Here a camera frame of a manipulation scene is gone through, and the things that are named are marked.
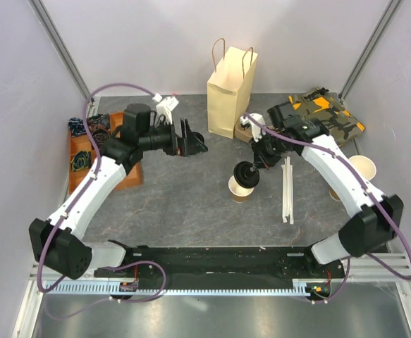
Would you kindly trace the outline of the black plastic cup lid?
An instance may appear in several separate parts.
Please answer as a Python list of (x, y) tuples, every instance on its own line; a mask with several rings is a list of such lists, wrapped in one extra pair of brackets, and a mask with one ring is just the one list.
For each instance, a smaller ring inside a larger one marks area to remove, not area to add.
[(233, 176), (235, 181), (245, 189), (251, 189), (259, 183), (259, 170), (253, 163), (248, 161), (241, 161), (235, 165), (233, 169)]

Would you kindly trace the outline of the single brown paper cup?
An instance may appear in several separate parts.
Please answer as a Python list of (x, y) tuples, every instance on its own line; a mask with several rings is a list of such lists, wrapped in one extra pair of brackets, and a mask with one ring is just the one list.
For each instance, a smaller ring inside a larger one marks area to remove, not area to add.
[(231, 193), (232, 199), (237, 203), (247, 201), (248, 197), (254, 191), (254, 188), (244, 188), (240, 186), (233, 175), (228, 181), (228, 189)]

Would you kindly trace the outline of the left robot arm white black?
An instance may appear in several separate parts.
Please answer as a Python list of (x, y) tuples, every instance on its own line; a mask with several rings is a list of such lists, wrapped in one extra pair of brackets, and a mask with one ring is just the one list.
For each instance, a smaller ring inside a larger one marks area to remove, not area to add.
[(146, 151), (161, 149), (169, 156), (188, 157), (208, 150), (204, 137), (180, 122), (177, 135), (172, 109), (161, 102), (155, 109), (129, 104), (123, 122), (104, 142), (90, 171), (68, 200), (46, 220), (34, 219), (29, 226), (30, 242), (39, 266), (64, 277), (81, 277), (99, 255), (82, 242), (85, 231), (106, 197), (138, 164)]

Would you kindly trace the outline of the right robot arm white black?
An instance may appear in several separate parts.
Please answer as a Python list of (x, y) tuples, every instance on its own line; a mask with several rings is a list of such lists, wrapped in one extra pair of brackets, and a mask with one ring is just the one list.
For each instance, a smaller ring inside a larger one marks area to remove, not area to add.
[(360, 257), (395, 239), (404, 204), (396, 194), (387, 196), (362, 176), (343, 154), (323, 122), (305, 120), (283, 106), (268, 111), (272, 127), (262, 115), (245, 113), (240, 123), (251, 129), (254, 160), (240, 174), (244, 185), (255, 186), (258, 170), (276, 165), (281, 157), (294, 151), (324, 178), (338, 195), (349, 220), (336, 234), (313, 245), (302, 260), (310, 277), (324, 273), (328, 264), (347, 257)]

